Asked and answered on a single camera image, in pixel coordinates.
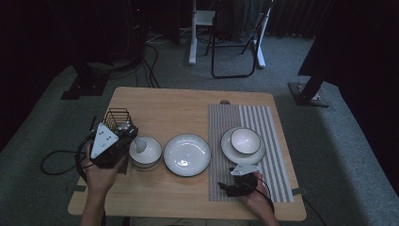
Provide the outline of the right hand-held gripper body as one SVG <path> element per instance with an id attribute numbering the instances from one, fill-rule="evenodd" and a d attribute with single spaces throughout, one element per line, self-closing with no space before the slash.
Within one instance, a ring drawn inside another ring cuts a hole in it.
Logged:
<path id="1" fill-rule="evenodd" d="M 229 197 L 241 197 L 250 195 L 256 188 L 258 182 L 253 175 L 258 167 L 255 165 L 240 163 L 234 167 L 231 172 L 233 178 L 233 185 L 230 185 L 231 191 L 226 192 Z"/>

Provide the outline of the black wire basket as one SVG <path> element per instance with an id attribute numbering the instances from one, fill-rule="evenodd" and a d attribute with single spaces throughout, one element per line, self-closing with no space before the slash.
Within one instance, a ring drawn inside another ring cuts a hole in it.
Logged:
<path id="1" fill-rule="evenodd" d="M 125 122 L 130 122 L 134 126 L 131 115 L 126 108 L 109 108 L 102 121 L 111 130 L 115 130 L 117 126 Z"/>

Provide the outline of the black slanted stand with base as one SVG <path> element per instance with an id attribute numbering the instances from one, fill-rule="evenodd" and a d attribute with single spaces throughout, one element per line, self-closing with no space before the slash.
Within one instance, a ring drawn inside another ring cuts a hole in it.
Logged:
<path id="1" fill-rule="evenodd" d="M 330 76 L 328 64 L 320 57 L 308 54 L 299 71 L 298 76 L 308 76 L 306 83 L 290 82 L 288 87 L 297 105 L 329 107 L 327 101 L 319 94 L 322 84 Z"/>

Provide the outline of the black stand with flat base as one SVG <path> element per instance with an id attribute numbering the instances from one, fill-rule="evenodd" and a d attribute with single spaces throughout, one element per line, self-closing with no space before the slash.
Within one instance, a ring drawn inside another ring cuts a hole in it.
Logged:
<path id="1" fill-rule="evenodd" d="M 76 77 L 71 87 L 61 95 L 61 100 L 78 100 L 81 96 L 102 96 L 109 73 L 97 73 L 87 63 L 74 63 Z"/>

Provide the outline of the grey jacket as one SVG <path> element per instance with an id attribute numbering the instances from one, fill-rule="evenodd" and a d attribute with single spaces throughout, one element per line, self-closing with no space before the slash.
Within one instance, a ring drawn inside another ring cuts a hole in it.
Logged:
<path id="1" fill-rule="evenodd" d="M 216 0 L 213 28 L 220 40 L 247 42 L 272 0 Z"/>

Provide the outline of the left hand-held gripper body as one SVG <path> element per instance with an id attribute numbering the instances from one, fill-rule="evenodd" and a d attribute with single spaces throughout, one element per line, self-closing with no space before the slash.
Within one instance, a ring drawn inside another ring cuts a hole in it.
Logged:
<path id="1" fill-rule="evenodd" d="M 102 122 L 98 125 L 89 157 L 98 168 L 114 168 L 130 149 L 129 137 L 132 136 L 117 127 L 111 130 Z"/>

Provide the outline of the grey pleated curtain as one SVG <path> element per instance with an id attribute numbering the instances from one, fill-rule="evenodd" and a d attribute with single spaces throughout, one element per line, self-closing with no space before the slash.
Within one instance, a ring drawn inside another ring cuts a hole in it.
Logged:
<path id="1" fill-rule="evenodd" d="M 266 32 L 278 36 L 315 37 L 334 0 L 273 0 Z"/>

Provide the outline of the white plate with dark rim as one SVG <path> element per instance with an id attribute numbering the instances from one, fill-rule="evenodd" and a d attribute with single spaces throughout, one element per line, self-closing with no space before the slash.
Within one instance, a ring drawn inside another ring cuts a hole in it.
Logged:
<path id="1" fill-rule="evenodd" d="M 172 138 L 164 150 L 167 168 L 183 177 L 196 176 L 205 171 L 211 161 L 208 143 L 197 135 L 182 134 Z"/>
<path id="2" fill-rule="evenodd" d="M 220 141 L 220 147 L 224 155 L 231 160 L 231 162 L 235 164 L 251 164 L 255 165 L 259 163 L 264 155 L 265 155 L 265 144 L 262 138 L 260 138 L 260 148 L 256 153 L 252 154 L 244 154 L 244 153 L 239 153 L 236 151 L 232 144 L 231 144 L 231 134 L 236 130 L 236 127 L 226 131 L 224 135 L 222 136 L 222 139 Z"/>

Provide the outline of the white bowl with dark rim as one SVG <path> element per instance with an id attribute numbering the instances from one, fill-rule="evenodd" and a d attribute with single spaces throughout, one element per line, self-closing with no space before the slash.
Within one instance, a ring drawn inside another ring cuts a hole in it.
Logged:
<path id="1" fill-rule="evenodd" d="M 162 159 L 162 146 L 152 137 L 140 138 L 147 142 L 147 148 L 143 153 L 137 153 L 136 144 L 131 143 L 129 151 L 131 162 L 138 170 L 153 170 Z"/>
<path id="2" fill-rule="evenodd" d="M 253 154 L 261 146 L 259 136 L 248 128 L 238 128 L 231 133 L 231 145 L 239 153 Z"/>

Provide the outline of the white desk frame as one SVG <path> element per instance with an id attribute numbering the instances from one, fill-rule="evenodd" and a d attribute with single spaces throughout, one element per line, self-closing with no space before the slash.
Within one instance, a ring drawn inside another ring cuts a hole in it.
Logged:
<path id="1" fill-rule="evenodd" d="M 191 16 L 191 43 L 190 43 L 190 51 L 188 63 L 193 66 L 197 62 L 197 49 L 198 49 L 198 40 L 197 40 L 197 28 L 199 26 L 212 26 L 212 20 L 215 15 L 213 10 L 201 10 L 197 9 L 197 0 L 192 0 L 192 16 Z M 257 65 L 263 69 L 266 66 L 265 60 L 263 58 L 262 48 L 260 44 L 263 41 L 263 35 L 267 26 L 268 18 L 270 15 L 270 10 L 268 9 L 265 13 L 261 14 L 260 23 L 260 37 L 252 40 L 250 43 L 254 48 L 259 47 L 256 52 L 256 63 Z"/>

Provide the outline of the dark curtain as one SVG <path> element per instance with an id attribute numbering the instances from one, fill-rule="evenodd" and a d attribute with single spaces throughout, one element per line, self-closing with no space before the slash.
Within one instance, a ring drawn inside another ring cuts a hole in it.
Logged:
<path id="1" fill-rule="evenodd" d="M 399 0 L 334 0 L 308 52 L 323 59 L 399 195 Z"/>

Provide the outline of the black folding chair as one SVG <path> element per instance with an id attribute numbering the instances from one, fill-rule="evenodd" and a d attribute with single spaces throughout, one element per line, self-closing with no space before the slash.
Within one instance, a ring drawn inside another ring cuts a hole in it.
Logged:
<path id="1" fill-rule="evenodd" d="M 213 28 L 213 20 L 212 20 L 212 26 L 211 26 L 211 34 L 210 38 L 208 39 L 208 44 L 207 44 L 207 50 L 205 54 L 211 53 L 211 75 L 215 79 L 229 79 L 229 78 L 246 78 L 250 77 L 253 75 L 255 72 L 255 68 L 257 66 L 256 63 L 256 52 L 258 51 L 259 47 L 254 48 L 252 44 L 250 43 L 252 40 L 255 40 L 256 38 L 260 37 L 260 23 L 258 23 L 257 27 L 255 28 L 255 31 L 253 32 L 252 36 L 249 38 L 247 42 L 243 43 L 236 43 L 230 40 L 220 40 L 216 37 L 215 31 Z M 241 55 L 243 55 L 246 50 L 249 48 L 249 46 L 253 47 L 253 61 L 252 65 L 250 68 L 250 71 L 248 73 L 244 74 L 226 74 L 226 75 L 217 75 L 216 72 L 216 50 L 218 48 L 241 48 Z"/>

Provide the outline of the person's right hand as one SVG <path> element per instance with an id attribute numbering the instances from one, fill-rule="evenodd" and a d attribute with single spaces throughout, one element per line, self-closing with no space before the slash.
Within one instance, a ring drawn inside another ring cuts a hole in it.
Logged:
<path id="1" fill-rule="evenodd" d="M 257 186 L 250 194 L 240 197 L 240 200 L 259 218 L 275 216 L 272 204 L 269 201 L 269 190 L 263 183 L 263 176 L 259 172 L 253 172 L 257 178 Z"/>

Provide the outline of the grey striped placemat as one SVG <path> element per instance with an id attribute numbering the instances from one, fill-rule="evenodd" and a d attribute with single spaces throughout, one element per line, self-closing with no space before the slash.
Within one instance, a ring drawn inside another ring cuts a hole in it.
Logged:
<path id="1" fill-rule="evenodd" d="M 218 182 L 230 185 L 230 168 L 235 164 L 221 150 L 220 141 L 224 133 L 234 127 L 248 128 L 258 134 L 265 144 L 263 159 L 255 164 L 269 186 L 273 202 L 292 202 L 294 196 L 289 176 L 283 160 L 278 130 L 272 110 L 264 105 L 209 105 L 208 141 L 212 151 L 209 167 L 209 200 L 211 202 L 229 202 L 231 200 Z"/>

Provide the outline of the person's left hand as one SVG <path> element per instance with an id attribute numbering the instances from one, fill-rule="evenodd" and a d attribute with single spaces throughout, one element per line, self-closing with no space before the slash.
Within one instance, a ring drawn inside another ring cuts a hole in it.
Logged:
<path id="1" fill-rule="evenodd" d="M 105 196 L 115 183 L 117 173 L 124 162 L 124 158 L 112 169 L 101 169 L 89 159 L 90 151 L 91 147 L 88 144 L 86 146 L 87 158 L 84 162 L 84 173 L 87 176 L 88 193 L 90 195 Z"/>

